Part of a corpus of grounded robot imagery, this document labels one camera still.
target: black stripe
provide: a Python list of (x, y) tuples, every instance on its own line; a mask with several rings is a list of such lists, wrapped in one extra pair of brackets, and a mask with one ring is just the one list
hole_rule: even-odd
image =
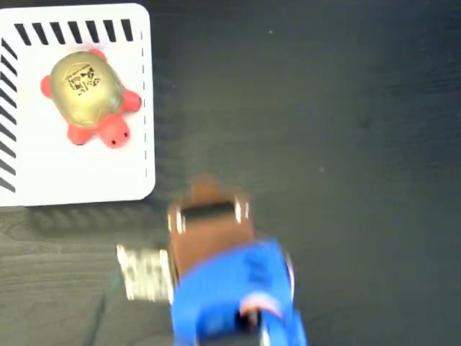
[(0, 115), (3, 115), (6, 119), (11, 121), (16, 125), (16, 119), (13, 118), (11, 114), (9, 114), (1, 105), (0, 105)]
[(4, 169), (8, 173), (11, 173), (13, 175), (16, 175), (16, 171), (14, 170), (13, 167), (11, 167), (9, 164), (7, 164), (5, 161), (0, 159), (0, 169)]
[(16, 141), (16, 136), (10, 132), (7, 128), (5, 128), (1, 123), (0, 123), (0, 133), (3, 133), (6, 137), (11, 139), (12, 141)]
[(15, 24), (14, 27), (16, 27), (17, 32), (19, 33), (19, 36), (21, 36), (22, 40), (24, 41), (25, 45), (32, 45), (30, 42), (29, 36), (27, 36), (26, 29), (24, 28), (23, 24)]
[(8, 79), (8, 77), (3, 72), (0, 72), (0, 81), (4, 81), (8, 87), (12, 88), (14, 91), (17, 92), (16, 86), (13, 84), (12, 81)]
[(17, 108), (16, 106), (16, 102), (13, 101), (13, 99), (6, 94), (6, 92), (3, 90), (3, 89), (0, 89), (0, 98), (4, 98), (5, 101), (7, 101), (11, 106), (13, 106), (14, 108)]
[(69, 29), (71, 29), (75, 42), (79, 45), (82, 44), (83, 41), (81, 40), (79, 25), (77, 24), (77, 22), (68, 22), (67, 24), (69, 26)]
[(89, 34), (93, 42), (99, 43), (98, 30), (96, 28), (96, 23), (94, 22), (94, 20), (87, 20), (86, 27), (88, 28)]
[(109, 38), (109, 41), (115, 42), (117, 38), (115, 37), (114, 24), (112, 23), (112, 20), (103, 20), (102, 22), (106, 27), (107, 37)]
[(122, 28), (128, 42), (133, 41), (133, 32), (131, 31), (131, 23), (129, 19), (122, 19)]
[(42, 27), (42, 23), (32, 23), (32, 27), (34, 28), (35, 32), (37, 33), (40, 42), (43, 45), (48, 45), (48, 39), (46, 38), (45, 31)]
[(59, 25), (59, 23), (58, 22), (51, 22), (50, 26), (51, 26), (51, 29), (53, 30), (53, 32), (56, 35), (56, 40), (58, 40), (58, 42), (61, 45), (66, 44), (66, 41), (64, 40), (64, 35), (63, 35), (63, 32), (61, 30), (61, 26)]
[(2, 179), (1, 177), (0, 177), (0, 187), (4, 187), (5, 189), (11, 192), (16, 192), (16, 189), (14, 188), (14, 186), (11, 185), (9, 182), (7, 182), (5, 179)]
[(4, 153), (10, 155), (13, 159), (16, 158), (16, 153), (12, 151), (5, 143), (0, 141), (0, 150), (3, 151)]
[(13, 58), (17, 60), (17, 55), (16, 53), (12, 50), (12, 48), (6, 43), (6, 41), (2, 38), (1, 39), (1, 46), (6, 49), (8, 53), (12, 55)]
[(1, 56), (0, 63), (4, 64), (15, 76), (17, 76), (16, 69), (13, 67), (12, 64), (9, 63), (9, 61), (4, 56)]

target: turtle leg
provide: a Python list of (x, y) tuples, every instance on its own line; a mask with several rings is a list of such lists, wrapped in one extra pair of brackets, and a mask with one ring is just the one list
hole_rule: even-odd
[(103, 119), (97, 128), (101, 141), (109, 148), (119, 148), (130, 139), (130, 129), (122, 113), (111, 114)]
[(100, 51), (99, 49), (96, 49), (96, 48), (93, 48), (93, 49), (90, 49), (88, 50), (90, 53), (93, 53), (93, 54), (96, 54), (97, 56), (99, 56), (100, 58), (103, 58), (104, 60), (107, 60), (106, 56), (103, 54), (102, 51)]
[(67, 137), (72, 142), (72, 144), (81, 146), (89, 140), (93, 132), (94, 130), (91, 128), (80, 128), (79, 126), (69, 124)]
[(126, 112), (136, 112), (141, 107), (141, 98), (135, 92), (125, 89), (123, 92), (123, 110)]
[(48, 98), (51, 98), (51, 86), (50, 86), (50, 76), (46, 76), (42, 81), (40, 82), (40, 90), (42, 91), (42, 94)]

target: toy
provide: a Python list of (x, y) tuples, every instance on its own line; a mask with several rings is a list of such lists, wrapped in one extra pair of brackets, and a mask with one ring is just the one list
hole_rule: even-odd
[(290, 258), (256, 235), (244, 193), (198, 182), (168, 220), (169, 251), (119, 245), (117, 258), (130, 300), (169, 301), (178, 345), (259, 328), (262, 345), (307, 346)]
[(123, 87), (97, 49), (62, 58), (40, 88), (66, 119), (67, 136), (77, 146), (97, 134), (109, 148), (121, 147), (130, 137), (122, 114), (141, 106), (141, 98)]

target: black table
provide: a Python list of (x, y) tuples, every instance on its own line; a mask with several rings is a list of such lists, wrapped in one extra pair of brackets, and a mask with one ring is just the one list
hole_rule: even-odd
[(170, 345), (166, 307), (108, 288), (115, 244), (165, 241), (166, 205), (203, 172), (248, 190), (292, 254), (311, 345), (459, 344), (461, 4), (145, 6), (156, 189), (0, 209), (0, 345), (90, 345), (101, 311), (95, 345)]

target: toy turtle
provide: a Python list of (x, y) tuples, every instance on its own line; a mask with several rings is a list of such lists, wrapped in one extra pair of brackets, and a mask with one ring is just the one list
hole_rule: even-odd
[(97, 134), (109, 148), (121, 147), (130, 137), (123, 112), (135, 112), (141, 106), (139, 95), (123, 87), (97, 49), (62, 58), (40, 88), (67, 121), (67, 136), (77, 146)]

